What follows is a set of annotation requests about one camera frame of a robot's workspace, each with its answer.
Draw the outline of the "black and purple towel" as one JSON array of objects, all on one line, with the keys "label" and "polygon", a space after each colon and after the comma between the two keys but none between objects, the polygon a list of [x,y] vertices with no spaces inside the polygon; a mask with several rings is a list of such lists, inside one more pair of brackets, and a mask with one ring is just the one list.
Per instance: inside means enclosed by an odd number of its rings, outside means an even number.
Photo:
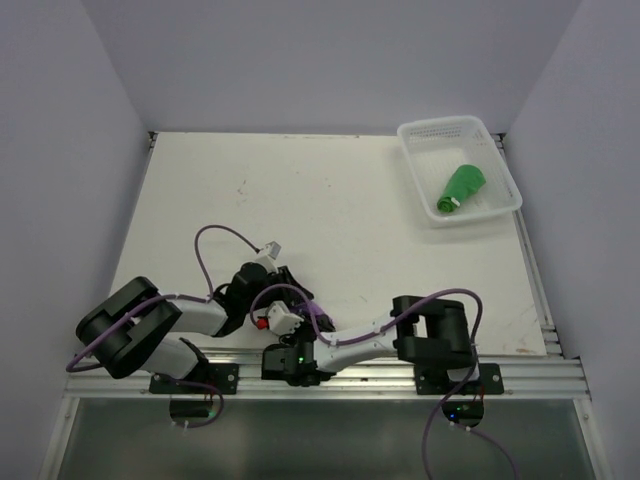
[{"label": "black and purple towel", "polygon": [[311,301],[309,305],[301,303],[292,308],[292,311],[304,318],[306,321],[311,321],[311,316],[316,318],[316,324],[321,332],[334,332],[335,325],[329,315],[314,301]]}]

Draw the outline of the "green microfiber towel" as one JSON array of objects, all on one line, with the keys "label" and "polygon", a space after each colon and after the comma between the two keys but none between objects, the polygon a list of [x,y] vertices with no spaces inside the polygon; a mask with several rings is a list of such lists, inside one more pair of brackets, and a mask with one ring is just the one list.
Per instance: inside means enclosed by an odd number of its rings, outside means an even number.
[{"label": "green microfiber towel", "polygon": [[485,184],[485,176],[478,167],[470,164],[461,165],[449,178],[438,198],[437,211],[442,214],[453,213]]}]

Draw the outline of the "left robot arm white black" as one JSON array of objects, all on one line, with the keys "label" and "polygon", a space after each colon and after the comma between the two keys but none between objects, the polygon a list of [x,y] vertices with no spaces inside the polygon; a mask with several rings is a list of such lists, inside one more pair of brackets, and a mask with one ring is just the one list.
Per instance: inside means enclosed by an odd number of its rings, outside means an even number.
[{"label": "left robot arm white black", "polygon": [[201,352],[170,333],[198,333],[221,338],[236,332],[246,317],[282,302],[306,313],[314,294],[286,266],[247,262],[232,279],[205,297],[162,294],[144,276],[126,283],[86,314],[76,327],[84,345],[66,371],[80,373],[104,368],[114,379],[138,370],[172,377],[185,392],[201,390],[208,379]]}]

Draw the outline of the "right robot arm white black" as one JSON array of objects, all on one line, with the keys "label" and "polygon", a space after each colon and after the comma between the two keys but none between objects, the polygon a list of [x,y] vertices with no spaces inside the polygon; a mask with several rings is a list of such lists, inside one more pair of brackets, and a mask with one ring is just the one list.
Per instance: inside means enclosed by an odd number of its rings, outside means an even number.
[{"label": "right robot arm white black", "polygon": [[357,363],[385,355],[414,365],[440,388],[468,392],[481,380],[464,305],[417,296],[393,299],[388,314],[337,331],[323,319],[304,322],[262,353],[261,378],[316,386]]}]

